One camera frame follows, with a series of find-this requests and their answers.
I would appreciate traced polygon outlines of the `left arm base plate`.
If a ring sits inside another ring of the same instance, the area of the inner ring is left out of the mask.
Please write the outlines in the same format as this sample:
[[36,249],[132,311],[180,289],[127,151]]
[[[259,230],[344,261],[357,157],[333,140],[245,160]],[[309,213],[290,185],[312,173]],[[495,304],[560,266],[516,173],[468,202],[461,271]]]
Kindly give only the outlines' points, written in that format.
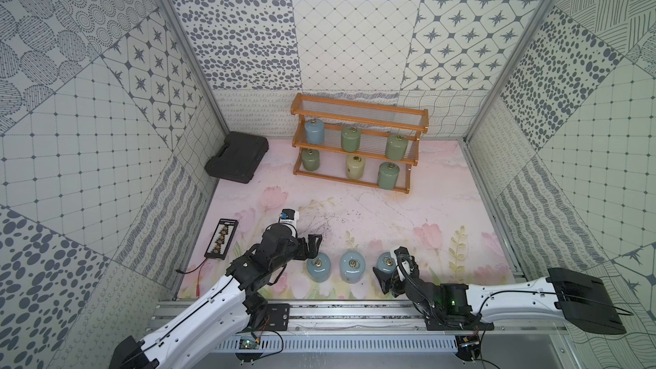
[[286,331],[290,320],[290,304],[270,303],[251,319],[249,331]]

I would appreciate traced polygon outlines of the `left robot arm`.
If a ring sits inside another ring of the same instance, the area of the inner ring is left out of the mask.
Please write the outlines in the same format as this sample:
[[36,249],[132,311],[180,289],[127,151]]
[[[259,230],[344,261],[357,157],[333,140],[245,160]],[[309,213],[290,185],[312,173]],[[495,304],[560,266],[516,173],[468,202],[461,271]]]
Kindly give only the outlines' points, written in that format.
[[261,327],[268,301],[262,287],[290,261],[319,254],[323,236],[298,237],[295,224],[270,225],[261,242],[234,259],[203,296],[177,317],[141,340],[129,336],[114,349],[111,368],[192,368],[227,338]]

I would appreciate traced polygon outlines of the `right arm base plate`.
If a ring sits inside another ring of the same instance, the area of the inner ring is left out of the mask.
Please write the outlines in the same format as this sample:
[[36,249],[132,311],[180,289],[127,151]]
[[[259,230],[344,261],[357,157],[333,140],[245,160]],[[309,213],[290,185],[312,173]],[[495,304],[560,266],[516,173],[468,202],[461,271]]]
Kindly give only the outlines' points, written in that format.
[[493,331],[495,324],[484,322],[482,314],[471,311],[447,314],[438,304],[432,309],[418,309],[425,321],[428,331]]

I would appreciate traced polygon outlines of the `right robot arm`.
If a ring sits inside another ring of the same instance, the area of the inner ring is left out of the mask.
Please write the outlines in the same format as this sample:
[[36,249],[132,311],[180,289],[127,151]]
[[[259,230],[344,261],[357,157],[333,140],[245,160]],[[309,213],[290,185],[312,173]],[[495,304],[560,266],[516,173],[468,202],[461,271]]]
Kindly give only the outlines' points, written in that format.
[[405,296],[429,330],[491,330],[499,320],[546,319],[568,322],[598,335],[624,335],[623,316],[632,312],[613,304],[601,279],[565,268],[513,285],[436,285],[420,278],[408,249],[382,254],[372,269],[382,292]]

